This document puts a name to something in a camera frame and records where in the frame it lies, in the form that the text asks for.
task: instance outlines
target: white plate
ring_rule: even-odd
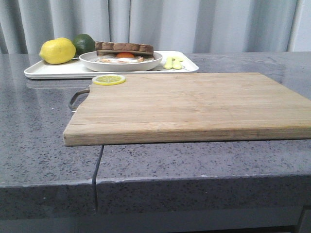
[[[128,72],[128,71],[147,71],[156,67],[162,60],[161,53],[154,52],[154,60],[139,62],[139,63],[127,63],[127,64],[115,64],[115,63],[102,63],[96,62],[98,56],[95,52],[84,53],[79,56],[79,59],[83,65],[94,71],[108,71],[108,72]]]
[[[48,79],[92,79],[101,74],[141,74],[141,73],[195,73],[199,67],[187,56],[178,51],[155,51],[162,54],[162,61],[153,69],[148,71],[127,71],[127,72],[96,72],[86,68],[79,59],[72,59],[69,62],[50,65],[45,61],[39,61],[24,70],[26,77],[34,80]],[[164,69],[167,56],[178,56],[183,58],[182,69]]]

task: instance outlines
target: white bowl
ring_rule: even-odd
[[[127,72],[127,71],[147,71],[155,68],[162,60],[162,54],[154,52],[154,60],[140,63],[100,63],[96,51],[87,52],[79,56],[80,61],[87,68],[94,71],[111,71],[111,72]]]

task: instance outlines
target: metal handle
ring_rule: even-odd
[[[77,100],[78,96],[81,94],[89,93],[89,86],[81,91],[76,92],[71,100],[69,101],[68,107],[70,108],[72,113],[75,113],[78,106],[74,106],[74,102]]]

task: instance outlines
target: bread slice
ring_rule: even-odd
[[[95,42],[95,50],[98,56],[107,53],[130,52],[135,55],[153,55],[154,48],[146,44]]]

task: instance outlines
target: white tray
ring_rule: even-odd
[[[118,74],[126,73],[195,73],[199,67],[193,63],[188,57],[183,53],[178,51],[156,51],[163,55],[161,63],[148,71],[131,71],[131,72],[118,72]],[[166,63],[167,56],[180,56],[183,58],[181,62],[182,69],[164,69],[163,65]],[[26,77],[30,79],[85,79],[93,78],[100,74],[110,74],[115,72],[96,72],[86,68],[79,59],[72,59],[71,61],[59,64],[50,65],[44,61],[37,62],[31,67],[24,70]]]

